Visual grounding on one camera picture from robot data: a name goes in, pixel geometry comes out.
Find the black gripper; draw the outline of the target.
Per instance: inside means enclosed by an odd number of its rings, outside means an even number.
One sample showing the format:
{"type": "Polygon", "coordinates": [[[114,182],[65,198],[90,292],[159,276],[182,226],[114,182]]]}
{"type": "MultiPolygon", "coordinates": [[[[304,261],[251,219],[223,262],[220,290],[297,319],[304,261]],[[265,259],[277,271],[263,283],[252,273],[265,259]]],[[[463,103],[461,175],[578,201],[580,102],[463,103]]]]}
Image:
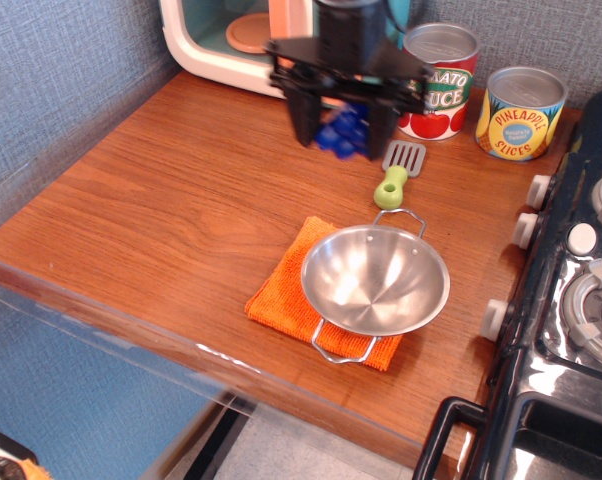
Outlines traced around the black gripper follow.
{"type": "Polygon", "coordinates": [[[426,109],[432,68],[407,56],[386,35],[394,18],[387,1],[317,1],[318,32],[275,39],[273,86],[287,99],[297,140],[309,146],[319,129],[322,99],[372,105],[368,112],[367,158],[383,156],[400,113],[426,109]]]}

